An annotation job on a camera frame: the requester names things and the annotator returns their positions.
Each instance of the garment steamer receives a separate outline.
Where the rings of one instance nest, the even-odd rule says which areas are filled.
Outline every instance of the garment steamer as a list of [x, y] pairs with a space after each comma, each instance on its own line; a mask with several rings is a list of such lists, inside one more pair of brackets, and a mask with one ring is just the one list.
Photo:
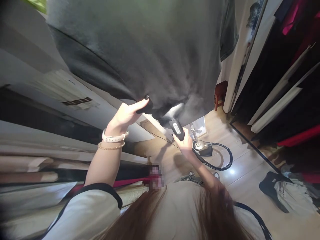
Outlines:
[[[169, 122], [171, 129], [173, 130], [174, 134], [179, 138], [180, 141], [182, 141], [184, 139], [184, 131], [182, 129], [182, 126], [181, 126], [177, 116], [183, 110], [183, 107], [184, 107], [184, 103], [179, 103], [179, 104], [171, 107], [162, 116], [157, 116], [157, 114], [153, 115], [153, 117], [155, 119], [161, 120], [161, 122]], [[224, 171], [224, 170], [227, 170], [228, 168], [230, 168], [232, 165], [232, 161], [233, 161], [233, 157], [232, 157], [232, 153], [231, 153], [230, 149], [220, 143], [213, 143], [213, 142], [210, 143], [210, 142], [198, 140], [197, 135], [196, 135], [196, 130], [193, 126], [193, 123], [190, 123], [190, 127], [191, 127], [191, 131], [192, 131], [193, 138], [194, 138], [194, 140], [192, 142], [192, 151], [195, 153], [197, 158], [206, 166], [208, 166], [212, 169], [218, 170], [218, 171]], [[213, 145], [221, 146], [228, 151], [228, 153], [230, 155], [230, 162], [225, 167], [222, 167], [222, 168], [215, 167], [202, 158], [202, 157], [212, 156], [212, 152], [213, 152], [212, 146]]]

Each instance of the woman's right hand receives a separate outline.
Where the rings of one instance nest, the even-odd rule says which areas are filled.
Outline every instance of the woman's right hand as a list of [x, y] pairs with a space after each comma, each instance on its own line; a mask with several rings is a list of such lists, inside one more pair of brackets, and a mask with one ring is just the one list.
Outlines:
[[174, 134], [173, 134], [173, 139], [178, 144], [182, 155], [189, 160], [194, 155], [192, 151], [192, 138], [189, 136], [188, 129], [183, 128], [183, 131], [184, 131], [184, 139], [182, 141], [180, 141], [179, 138]]

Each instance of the wooden stool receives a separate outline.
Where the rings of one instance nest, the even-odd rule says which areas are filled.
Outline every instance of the wooden stool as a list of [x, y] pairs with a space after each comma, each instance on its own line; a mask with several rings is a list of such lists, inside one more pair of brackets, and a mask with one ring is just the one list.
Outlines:
[[227, 93], [228, 82], [223, 81], [216, 85], [216, 89], [214, 90], [214, 110], [216, 111], [218, 107], [223, 105], [225, 94]]

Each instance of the sneaker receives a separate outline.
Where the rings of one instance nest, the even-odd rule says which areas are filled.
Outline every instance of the sneaker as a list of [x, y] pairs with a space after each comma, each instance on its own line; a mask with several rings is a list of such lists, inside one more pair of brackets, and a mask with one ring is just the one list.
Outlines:
[[215, 173], [213, 173], [213, 175], [220, 181], [219, 173], [215, 172]]

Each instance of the white watch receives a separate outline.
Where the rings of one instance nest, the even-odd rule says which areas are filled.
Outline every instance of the white watch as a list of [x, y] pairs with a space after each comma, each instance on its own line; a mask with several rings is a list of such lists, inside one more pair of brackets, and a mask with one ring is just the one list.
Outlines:
[[123, 141], [129, 135], [129, 132], [126, 132], [125, 134], [122, 134], [117, 137], [107, 137], [106, 135], [104, 135], [105, 131], [106, 131], [106, 128], [102, 132], [102, 140], [104, 142], [120, 142], [120, 141]]

